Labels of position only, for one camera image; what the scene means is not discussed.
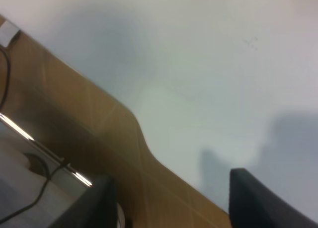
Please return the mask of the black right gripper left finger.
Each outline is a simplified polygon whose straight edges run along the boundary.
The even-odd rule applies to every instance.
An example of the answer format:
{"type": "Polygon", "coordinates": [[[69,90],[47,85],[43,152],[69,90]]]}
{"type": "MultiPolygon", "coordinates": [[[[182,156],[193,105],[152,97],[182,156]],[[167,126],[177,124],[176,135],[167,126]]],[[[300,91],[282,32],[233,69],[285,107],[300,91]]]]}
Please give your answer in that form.
{"type": "Polygon", "coordinates": [[[50,227],[115,228],[117,220],[114,179],[101,176],[50,227]]]}

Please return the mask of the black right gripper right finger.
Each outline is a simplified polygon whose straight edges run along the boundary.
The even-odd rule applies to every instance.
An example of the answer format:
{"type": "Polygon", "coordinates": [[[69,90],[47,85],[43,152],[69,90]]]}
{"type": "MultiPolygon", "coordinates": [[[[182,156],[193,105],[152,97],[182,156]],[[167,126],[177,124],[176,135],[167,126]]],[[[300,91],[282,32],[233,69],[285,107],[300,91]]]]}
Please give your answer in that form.
{"type": "Polygon", "coordinates": [[[234,228],[316,228],[244,168],[230,171],[229,217],[234,228]]]}

